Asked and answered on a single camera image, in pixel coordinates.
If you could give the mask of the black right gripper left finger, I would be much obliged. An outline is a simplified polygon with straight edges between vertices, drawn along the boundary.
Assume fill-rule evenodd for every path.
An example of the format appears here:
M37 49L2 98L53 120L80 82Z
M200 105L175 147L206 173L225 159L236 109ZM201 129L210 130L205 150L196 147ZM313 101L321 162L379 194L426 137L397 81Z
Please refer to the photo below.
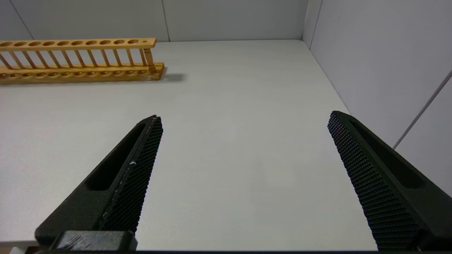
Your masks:
M162 135L160 117L138 122L37 227L40 246L68 230L136 233Z

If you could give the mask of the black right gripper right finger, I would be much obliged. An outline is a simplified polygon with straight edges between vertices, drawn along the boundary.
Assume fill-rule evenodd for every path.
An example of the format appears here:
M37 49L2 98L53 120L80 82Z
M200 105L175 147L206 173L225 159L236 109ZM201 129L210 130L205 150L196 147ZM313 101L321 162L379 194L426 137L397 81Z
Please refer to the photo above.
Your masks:
M451 197L355 117L328 130L381 252L450 252Z

